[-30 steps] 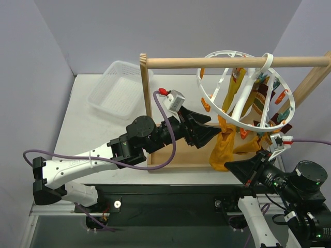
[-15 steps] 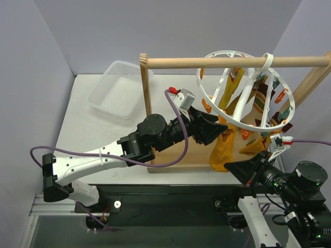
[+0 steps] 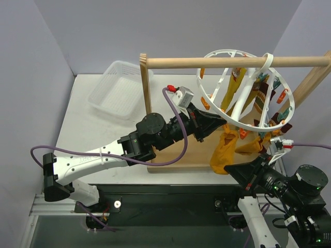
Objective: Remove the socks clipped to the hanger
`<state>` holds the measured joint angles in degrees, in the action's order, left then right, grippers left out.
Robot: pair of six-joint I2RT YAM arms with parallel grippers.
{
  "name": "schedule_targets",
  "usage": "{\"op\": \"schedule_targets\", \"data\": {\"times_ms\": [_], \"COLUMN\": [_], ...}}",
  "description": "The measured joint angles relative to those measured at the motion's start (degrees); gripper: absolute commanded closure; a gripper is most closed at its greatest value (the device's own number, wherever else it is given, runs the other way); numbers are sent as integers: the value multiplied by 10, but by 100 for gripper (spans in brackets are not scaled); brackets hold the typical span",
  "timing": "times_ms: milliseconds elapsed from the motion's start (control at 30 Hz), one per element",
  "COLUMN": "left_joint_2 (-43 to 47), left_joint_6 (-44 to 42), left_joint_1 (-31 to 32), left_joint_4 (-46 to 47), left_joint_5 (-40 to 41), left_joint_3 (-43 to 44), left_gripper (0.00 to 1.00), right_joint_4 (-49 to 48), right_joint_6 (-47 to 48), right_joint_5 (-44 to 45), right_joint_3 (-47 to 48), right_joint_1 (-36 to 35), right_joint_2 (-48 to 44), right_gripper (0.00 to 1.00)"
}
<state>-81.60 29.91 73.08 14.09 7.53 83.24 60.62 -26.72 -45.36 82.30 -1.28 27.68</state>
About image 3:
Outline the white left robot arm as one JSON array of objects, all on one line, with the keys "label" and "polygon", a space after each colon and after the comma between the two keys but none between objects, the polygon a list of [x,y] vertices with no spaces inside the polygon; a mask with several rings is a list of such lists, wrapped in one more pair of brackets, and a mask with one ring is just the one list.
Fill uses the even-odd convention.
[{"label": "white left robot arm", "polygon": [[226,120],[216,114],[188,105],[188,114],[179,113],[169,122],[162,115],[150,113],[136,124],[136,130],[112,143],[89,151],[82,157],[57,157],[53,153],[43,156],[44,198],[57,202],[67,198],[81,202],[92,212],[100,212],[105,199],[100,189],[80,181],[81,177],[102,170],[145,164],[161,151],[193,135],[203,142]]}]

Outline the mustard yellow sock front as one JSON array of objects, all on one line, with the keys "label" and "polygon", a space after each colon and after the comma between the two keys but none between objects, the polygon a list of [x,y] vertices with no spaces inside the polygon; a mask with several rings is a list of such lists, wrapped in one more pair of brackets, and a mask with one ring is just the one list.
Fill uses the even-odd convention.
[{"label": "mustard yellow sock front", "polygon": [[227,175],[224,167],[234,164],[234,154],[236,142],[238,140],[238,132],[230,129],[229,124],[222,126],[223,132],[220,135],[219,143],[215,148],[209,165],[213,172],[220,175]]}]

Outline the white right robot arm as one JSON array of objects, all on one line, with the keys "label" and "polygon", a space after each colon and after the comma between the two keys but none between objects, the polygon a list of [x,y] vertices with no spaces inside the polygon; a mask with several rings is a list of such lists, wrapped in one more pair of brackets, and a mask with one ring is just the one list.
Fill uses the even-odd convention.
[{"label": "white right robot arm", "polygon": [[284,210],[284,228],[288,230],[287,247],[330,247],[330,214],[321,191],[328,184],[327,175],[313,165],[301,165],[291,177],[273,169],[274,162],[262,154],[251,162],[227,165],[225,171],[250,195],[236,193],[229,198],[232,209],[241,211],[255,247],[280,247],[260,212],[252,193],[261,187],[280,200]]}]

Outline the striped cream maroon sock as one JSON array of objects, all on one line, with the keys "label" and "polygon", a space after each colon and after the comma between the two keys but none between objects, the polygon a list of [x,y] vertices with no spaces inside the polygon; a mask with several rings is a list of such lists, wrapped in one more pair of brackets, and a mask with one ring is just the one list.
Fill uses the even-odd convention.
[{"label": "striped cream maroon sock", "polygon": [[[255,97],[255,101],[253,104],[253,110],[250,112],[253,115],[253,125],[255,127],[258,127],[260,124],[260,119],[262,116],[263,107],[265,105],[266,101],[266,94],[267,94],[267,88],[268,84],[265,82],[255,82],[253,85],[252,93]],[[289,106],[284,111],[278,111],[276,112],[268,121],[267,126],[276,126],[280,123],[283,123],[283,121],[287,118],[292,108]],[[272,131],[272,136],[280,136],[287,133],[292,128],[292,125],[290,123],[285,124],[281,129]]]}]

